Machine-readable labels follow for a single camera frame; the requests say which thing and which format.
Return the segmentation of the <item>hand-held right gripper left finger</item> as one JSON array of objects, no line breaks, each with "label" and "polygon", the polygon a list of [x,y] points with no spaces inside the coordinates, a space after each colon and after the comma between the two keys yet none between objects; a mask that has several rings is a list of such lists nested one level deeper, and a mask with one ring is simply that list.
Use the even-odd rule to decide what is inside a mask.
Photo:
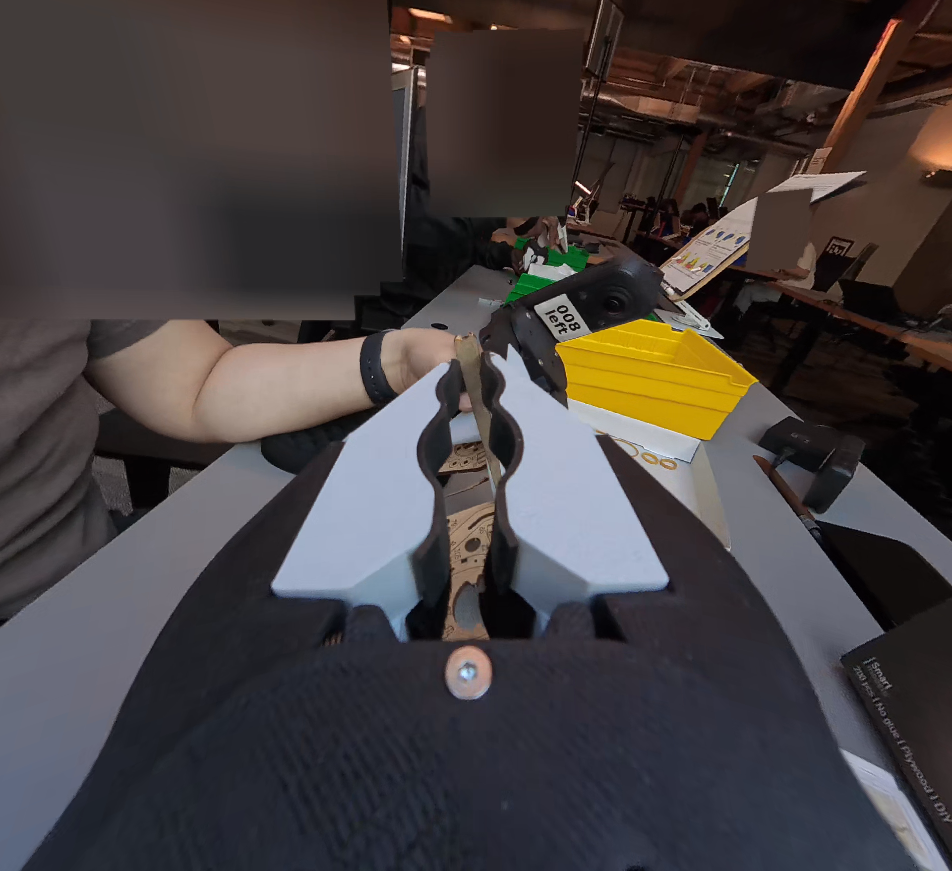
[{"label": "hand-held right gripper left finger", "polygon": [[397,638],[450,578],[446,504],[437,476],[453,448],[462,371],[437,365],[355,430],[271,583],[276,596],[373,605]]}]

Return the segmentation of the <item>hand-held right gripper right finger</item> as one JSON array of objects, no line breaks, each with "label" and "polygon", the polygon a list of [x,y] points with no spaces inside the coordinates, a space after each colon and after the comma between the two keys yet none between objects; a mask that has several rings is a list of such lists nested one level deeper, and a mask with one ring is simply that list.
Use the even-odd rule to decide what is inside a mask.
[{"label": "hand-held right gripper right finger", "polygon": [[486,593],[523,601],[539,634],[566,603],[665,589],[669,576],[604,452],[613,440],[530,380],[518,355],[483,353],[481,381],[503,468]]}]

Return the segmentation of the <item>plywood parts sheet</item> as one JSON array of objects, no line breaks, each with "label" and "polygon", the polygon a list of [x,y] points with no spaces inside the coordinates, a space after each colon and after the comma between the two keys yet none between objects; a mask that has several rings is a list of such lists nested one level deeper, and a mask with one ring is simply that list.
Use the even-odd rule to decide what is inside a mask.
[{"label": "plywood parts sheet", "polygon": [[443,639],[487,639],[480,598],[494,524],[493,483],[474,435],[454,446],[439,472],[446,498],[450,586]]},{"label": "plywood parts sheet", "polygon": [[482,348],[475,334],[469,333],[465,336],[455,337],[455,355],[470,399],[471,412],[485,452],[492,493],[495,495],[502,473],[499,460],[490,448],[491,415],[482,397]]}]

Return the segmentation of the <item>person's left forearm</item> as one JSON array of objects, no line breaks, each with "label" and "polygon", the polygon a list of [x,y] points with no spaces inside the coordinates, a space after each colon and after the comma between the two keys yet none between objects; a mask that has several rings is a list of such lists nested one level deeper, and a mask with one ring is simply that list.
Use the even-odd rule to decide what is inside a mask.
[{"label": "person's left forearm", "polygon": [[203,322],[171,320],[90,362],[87,377],[155,433],[236,444],[369,409],[361,347],[359,340],[232,346]]}]

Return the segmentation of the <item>person's left hand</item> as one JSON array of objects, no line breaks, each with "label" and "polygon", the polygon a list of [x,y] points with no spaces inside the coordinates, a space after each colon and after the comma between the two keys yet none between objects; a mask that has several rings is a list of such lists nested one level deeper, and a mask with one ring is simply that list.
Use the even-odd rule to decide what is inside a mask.
[{"label": "person's left hand", "polygon": [[456,341],[451,333],[432,328],[387,332],[380,350],[387,383],[403,394],[437,365],[455,360]]}]

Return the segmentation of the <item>black textured pad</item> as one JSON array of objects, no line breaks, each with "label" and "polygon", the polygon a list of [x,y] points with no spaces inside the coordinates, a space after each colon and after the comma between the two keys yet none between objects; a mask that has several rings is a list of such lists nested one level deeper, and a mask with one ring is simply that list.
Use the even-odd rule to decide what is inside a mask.
[{"label": "black textured pad", "polygon": [[297,475],[329,445],[346,439],[379,410],[379,407],[372,407],[297,432],[263,437],[260,440],[261,454],[274,467]]}]

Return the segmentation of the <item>yellow plastic bin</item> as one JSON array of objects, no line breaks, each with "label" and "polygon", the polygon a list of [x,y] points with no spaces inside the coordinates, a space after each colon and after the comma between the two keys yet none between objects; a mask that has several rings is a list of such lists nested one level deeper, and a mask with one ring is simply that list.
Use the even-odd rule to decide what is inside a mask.
[{"label": "yellow plastic bin", "polygon": [[692,329],[640,319],[556,345],[566,394],[684,436],[710,440],[757,382]]}]

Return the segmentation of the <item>black wrist watch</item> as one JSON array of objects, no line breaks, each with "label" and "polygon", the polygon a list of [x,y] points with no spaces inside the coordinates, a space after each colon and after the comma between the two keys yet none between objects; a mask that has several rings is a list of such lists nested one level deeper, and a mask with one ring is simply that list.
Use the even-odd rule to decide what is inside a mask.
[{"label": "black wrist watch", "polygon": [[382,361],[383,342],[394,329],[368,335],[363,338],[359,355],[359,369],[363,388],[371,404],[380,408],[398,398],[398,392],[387,379]]}]

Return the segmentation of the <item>colourful diagram poster board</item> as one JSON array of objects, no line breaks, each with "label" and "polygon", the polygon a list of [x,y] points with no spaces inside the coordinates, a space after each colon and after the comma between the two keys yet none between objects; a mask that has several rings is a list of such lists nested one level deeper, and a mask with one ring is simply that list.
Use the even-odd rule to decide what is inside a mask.
[{"label": "colourful diagram poster board", "polygon": [[681,302],[747,251],[757,198],[748,200],[697,234],[660,267],[667,297]]}]

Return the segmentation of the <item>black power adapter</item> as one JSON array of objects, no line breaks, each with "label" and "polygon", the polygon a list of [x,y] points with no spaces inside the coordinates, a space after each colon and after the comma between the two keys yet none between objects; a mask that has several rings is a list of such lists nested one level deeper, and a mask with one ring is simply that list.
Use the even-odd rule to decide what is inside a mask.
[{"label": "black power adapter", "polygon": [[814,475],[803,503],[824,514],[854,478],[866,444],[858,436],[788,416],[765,431],[758,447],[774,456],[774,468],[789,461]]}]

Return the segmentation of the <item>white foam board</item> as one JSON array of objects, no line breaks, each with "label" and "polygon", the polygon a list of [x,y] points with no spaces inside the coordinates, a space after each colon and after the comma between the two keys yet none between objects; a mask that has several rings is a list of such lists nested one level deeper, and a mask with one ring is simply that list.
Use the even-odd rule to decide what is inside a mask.
[{"label": "white foam board", "polygon": [[834,198],[840,193],[864,186],[866,171],[797,174],[768,190],[770,194],[786,191],[809,191],[810,202]]}]

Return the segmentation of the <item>long wooden desk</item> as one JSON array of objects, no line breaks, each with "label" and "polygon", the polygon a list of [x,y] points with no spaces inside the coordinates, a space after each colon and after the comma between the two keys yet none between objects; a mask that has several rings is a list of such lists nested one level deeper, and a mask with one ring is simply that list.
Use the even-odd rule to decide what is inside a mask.
[{"label": "long wooden desk", "polygon": [[822,291],[807,290],[802,287],[790,286],[780,282],[766,282],[766,285],[777,289],[780,293],[813,310],[821,316],[806,316],[806,327],[794,340],[781,361],[778,373],[783,371],[795,372],[809,356],[813,346],[819,339],[822,331],[832,319],[848,322],[863,330],[876,332],[892,341],[898,341],[912,356],[921,359],[927,364],[937,366],[946,371],[951,370],[951,341],[950,333],[945,334],[938,330],[906,328],[888,322],[877,320],[855,313],[845,308],[841,303],[827,298]]}]

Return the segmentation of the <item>dark laptop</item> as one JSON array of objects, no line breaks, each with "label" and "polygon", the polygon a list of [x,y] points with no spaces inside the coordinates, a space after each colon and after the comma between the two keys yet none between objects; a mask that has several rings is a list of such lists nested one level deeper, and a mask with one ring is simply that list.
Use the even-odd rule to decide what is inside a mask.
[{"label": "dark laptop", "polygon": [[905,316],[892,287],[841,278],[841,305],[857,315],[880,322],[896,323]]}]

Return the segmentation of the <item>plain black box lid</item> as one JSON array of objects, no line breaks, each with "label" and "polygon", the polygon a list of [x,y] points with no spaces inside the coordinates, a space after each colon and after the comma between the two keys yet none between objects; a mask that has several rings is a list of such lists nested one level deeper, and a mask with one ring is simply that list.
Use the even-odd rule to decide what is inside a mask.
[{"label": "plain black box lid", "polygon": [[951,598],[951,585],[910,545],[818,520],[827,557],[888,632]]}]

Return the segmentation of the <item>black printed product box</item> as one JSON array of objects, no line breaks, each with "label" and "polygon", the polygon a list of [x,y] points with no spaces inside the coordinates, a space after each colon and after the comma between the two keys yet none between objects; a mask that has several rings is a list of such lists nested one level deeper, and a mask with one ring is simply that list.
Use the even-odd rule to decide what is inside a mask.
[{"label": "black printed product box", "polygon": [[840,659],[922,815],[951,853],[951,602]]}]

